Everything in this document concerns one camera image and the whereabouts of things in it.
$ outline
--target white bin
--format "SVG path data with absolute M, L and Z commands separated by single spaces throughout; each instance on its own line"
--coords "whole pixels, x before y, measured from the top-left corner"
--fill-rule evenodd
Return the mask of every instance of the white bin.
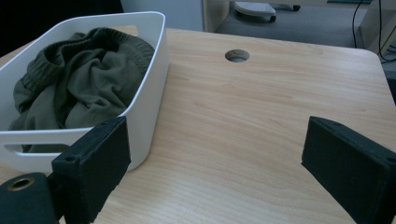
M 140 165 L 147 155 L 163 95 L 169 67 L 169 53 L 164 30 L 165 16 L 159 12 L 121 13 L 88 16 L 60 22 L 12 60 L 0 68 L 0 162 L 25 173 L 50 173 L 51 161 L 59 153 L 23 153 L 21 145 L 64 144 L 71 146 L 91 128 L 8 131 L 19 116 L 15 108 L 13 90 L 26 73 L 27 65 L 47 45 L 66 40 L 75 32 L 87 33 L 96 27 L 133 25 L 138 37 L 154 47 L 148 71 L 128 108 L 121 114 L 128 123 L 131 164 L 129 170 Z

